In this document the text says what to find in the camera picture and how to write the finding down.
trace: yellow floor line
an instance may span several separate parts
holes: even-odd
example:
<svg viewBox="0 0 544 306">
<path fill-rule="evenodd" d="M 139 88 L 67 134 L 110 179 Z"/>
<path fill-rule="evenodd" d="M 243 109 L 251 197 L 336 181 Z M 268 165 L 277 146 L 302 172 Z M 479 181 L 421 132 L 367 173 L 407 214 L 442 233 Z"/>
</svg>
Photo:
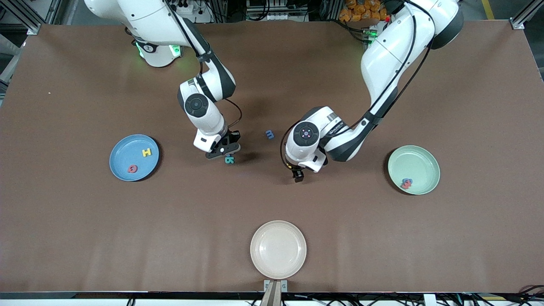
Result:
<svg viewBox="0 0 544 306">
<path fill-rule="evenodd" d="M 493 11 L 491 10 L 489 0 L 481 0 L 481 3 L 484 5 L 485 15 L 487 16 L 487 19 L 494 20 L 495 16 L 493 15 Z"/>
</svg>

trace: table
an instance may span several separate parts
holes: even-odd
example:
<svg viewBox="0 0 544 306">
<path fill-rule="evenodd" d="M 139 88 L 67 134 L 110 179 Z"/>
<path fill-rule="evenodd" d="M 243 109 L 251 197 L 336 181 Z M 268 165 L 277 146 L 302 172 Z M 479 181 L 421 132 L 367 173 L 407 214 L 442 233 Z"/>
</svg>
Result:
<svg viewBox="0 0 544 306">
<path fill-rule="evenodd" d="M 278 154 L 284 130 L 314 106 L 348 123 L 369 106 L 361 45 L 333 23 L 199 28 L 237 82 L 234 165 L 192 145 L 176 100 L 198 71 L 190 49 L 154 69 L 122 27 L 43 25 L 28 39 L 0 109 L 1 291 L 262 290 L 249 245 L 275 219 L 308 245 L 290 291 L 516 292 L 544 282 L 544 86 L 523 32 L 466 22 L 353 160 L 294 183 Z M 108 158 L 134 133 L 155 138 L 162 161 L 149 179 L 123 182 Z M 427 195 L 388 181 L 387 156 L 406 144 L 440 163 Z"/>
</svg>

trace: plate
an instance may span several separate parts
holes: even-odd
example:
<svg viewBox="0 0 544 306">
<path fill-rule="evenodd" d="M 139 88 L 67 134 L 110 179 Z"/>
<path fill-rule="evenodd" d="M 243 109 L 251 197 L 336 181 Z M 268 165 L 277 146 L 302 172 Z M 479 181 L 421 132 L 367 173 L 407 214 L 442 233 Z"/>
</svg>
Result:
<svg viewBox="0 0 544 306">
<path fill-rule="evenodd" d="M 286 279 L 300 270 L 306 260 L 302 232 L 286 221 L 263 224 L 251 239 L 251 260 L 264 276 Z"/>
<path fill-rule="evenodd" d="M 389 158 L 387 170 L 393 183 L 410 194 L 429 193 L 440 181 L 436 158 L 416 145 L 405 145 L 395 150 Z"/>
<path fill-rule="evenodd" d="M 153 172 L 159 162 L 159 146 L 151 137 L 135 134 L 123 138 L 109 155 L 109 168 L 122 181 L 138 181 Z"/>
</svg>

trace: white robotic arm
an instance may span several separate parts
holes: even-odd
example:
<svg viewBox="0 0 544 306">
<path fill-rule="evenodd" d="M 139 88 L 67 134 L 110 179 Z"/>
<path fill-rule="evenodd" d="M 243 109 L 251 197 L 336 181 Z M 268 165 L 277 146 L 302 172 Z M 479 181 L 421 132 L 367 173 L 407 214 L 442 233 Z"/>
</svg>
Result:
<svg viewBox="0 0 544 306">
<path fill-rule="evenodd" d="M 363 54 L 361 71 L 372 103 L 356 125 L 349 127 L 324 106 L 312 108 L 290 131 L 286 166 L 295 181 L 302 181 L 304 168 L 318 172 L 327 165 L 326 154 L 334 161 L 352 159 L 396 102 L 402 73 L 429 44 L 430 48 L 446 45 L 462 26 L 456 0 L 406 0 Z"/>
<path fill-rule="evenodd" d="M 229 98 L 236 83 L 209 43 L 188 19 L 179 16 L 163 0 L 85 0 L 89 10 L 103 18 L 118 20 L 134 36 L 144 59 L 152 66 L 170 64 L 179 54 L 171 45 L 194 49 L 201 64 L 195 77 L 180 84 L 178 101 L 196 126 L 193 144 L 206 152 L 208 159 L 240 150 L 238 131 L 231 132 L 215 102 Z M 202 73 L 202 63 L 208 71 Z"/>
</svg>

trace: plate rim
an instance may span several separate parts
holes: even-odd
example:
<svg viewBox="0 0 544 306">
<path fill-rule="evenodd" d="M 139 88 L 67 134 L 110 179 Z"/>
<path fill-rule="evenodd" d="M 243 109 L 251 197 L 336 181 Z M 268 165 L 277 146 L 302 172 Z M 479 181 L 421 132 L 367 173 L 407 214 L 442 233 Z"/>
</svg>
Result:
<svg viewBox="0 0 544 306">
<path fill-rule="evenodd" d="M 432 157 L 432 159 L 434 160 L 434 163 L 435 163 L 436 166 L 437 166 L 437 175 L 438 175 L 438 178 L 437 178 L 437 180 L 436 180 L 435 185 L 434 185 L 429 191 L 427 191 L 427 192 L 418 193 L 418 192 L 410 192 L 409 189 L 402 189 L 402 188 L 400 188 L 399 186 L 397 186 L 397 184 L 395 184 L 395 181 L 393 180 L 393 177 L 392 177 L 392 175 L 391 175 L 391 165 L 392 165 L 392 163 L 393 163 L 393 162 L 391 161 L 391 158 L 395 155 L 395 153 L 398 153 L 398 151 L 400 151 L 400 150 L 406 150 L 406 149 L 408 149 L 408 148 L 410 148 L 410 147 L 412 147 L 412 148 L 417 148 L 417 149 L 419 149 L 419 150 L 422 150 L 422 151 L 424 151 L 424 152 L 427 152 L 427 153 Z M 418 145 L 407 144 L 407 145 L 403 145 L 403 146 L 400 146 L 400 147 L 396 148 L 396 149 L 391 153 L 391 155 L 389 156 L 389 159 L 387 160 L 387 174 L 389 174 L 389 178 L 391 179 L 391 181 L 393 181 L 393 185 L 395 185 L 399 190 L 401 190 L 401 191 L 403 191 L 403 192 L 406 192 L 406 193 L 408 193 L 408 194 L 413 194 L 413 195 L 424 195 L 424 194 L 427 194 L 427 193 L 433 191 L 433 190 L 438 186 L 438 183 L 440 182 L 440 174 L 441 174 L 441 173 L 440 173 L 440 164 L 438 163 L 438 160 L 436 159 L 436 157 L 435 157 L 431 152 L 429 152 L 429 150 L 427 150 L 427 149 L 425 149 L 425 148 L 423 148 L 423 147 L 421 147 L 421 146 L 418 146 Z"/>
<path fill-rule="evenodd" d="M 269 226 L 270 224 L 273 224 L 273 223 L 283 223 L 283 224 L 287 224 L 289 227 L 292 227 L 294 228 L 299 234 L 300 236 L 302 237 L 302 241 L 301 241 L 301 245 L 302 245 L 302 252 L 304 253 L 304 257 L 301 261 L 301 264 L 300 264 L 300 267 L 298 267 L 296 269 L 295 272 L 287 275 L 287 276 L 283 276 L 282 278 L 275 278 L 275 277 L 271 277 L 270 275 L 266 275 L 265 273 L 263 273 L 263 271 L 261 271 L 261 269 L 259 269 L 259 267 L 257 266 L 257 264 L 255 263 L 255 257 L 256 255 L 254 255 L 254 252 L 253 252 L 253 249 L 254 249 L 254 246 L 255 244 L 257 243 L 256 242 L 256 235 L 257 233 L 264 227 L 267 227 Z M 251 238 L 251 243 L 250 243 L 250 250 L 249 250 L 249 253 L 250 253 L 250 256 L 251 256 L 251 261 L 253 262 L 253 265 L 255 266 L 255 268 L 259 271 L 260 274 L 268 277 L 268 278 L 271 278 L 271 279 L 287 279 L 295 274 L 297 274 L 300 269 L 302 268 L 302 266 L 304 265 L 304 263 L 306 262 L 306 257 L 308 255 L 308 251 L 307 251 L 307 244 L 306 244 L 306 237 L 304 237 L 304 234 L 302 233 L 302 231 L 296 227 L 296 225 L 294 225 L 293 223 L 291 222 L 288 222 L 288 221 L 284 221 L 284 220 L 273 220 L 273 221 L 268 221 L 266 223 L 264 223 L 263 225 L 261 225 L 256 231 L 255 233 L 253 234 L 253 237 Z"/>
<path fill-rule="evenodd" d="M 151 172 L 149 172 L 148 174 L 146 174 L 144 177 L 142 178 L 139 178 L 139 179 L 135 179 L 135 180 L 126 180 L 126 179 L 123 179 L 123 178 L 120 178 L 116 173 L 115 171 L 113 171 L 113 166 L 112 166 L 112 161 L 113 161 L 113 158 L 114 158 L 114 152 L 115 152 L 115 149 L 119 146 L 120 143 L 122 143 L 125 139 L 127 138 L 132 138 L 132 137 L 143 137 L 143 138 L 147 138 L 147 140 L 149 142 L 151 142 L 152 144 L 154 144 L 156 147 L 157 147 L 157 162 L 155 163 L 155 165 L 153 166 L 153 170 L 155 169 L 155 167 L 158 165 L 159 163 L 159 159 L 160 159 L 160 149 L 159 149 L 159 145 L 157 144 L 157 142 L 150 136 L 148 135 L 145 135 L 145 134 L 132 134 L 132 135 L 128 135 L 128 136 L 125 136 L 123 137 L 120 141 L 118 141 L 115 146 L 113 146 L 112 148 L 112 151 L 110 152 L 109 154 L 109 170 L 111 171 L 111 173 L 118 179 L 120 179 L 121 181 L 124 181 L 124 182 L 136 182 L 136 181 L 139 181 L 139 180 L 143 180 L 145 179 L 147 176 L 149 176 L 151 173 L 153 173 L 153 170 L 151 170 Z"/>
</svg>

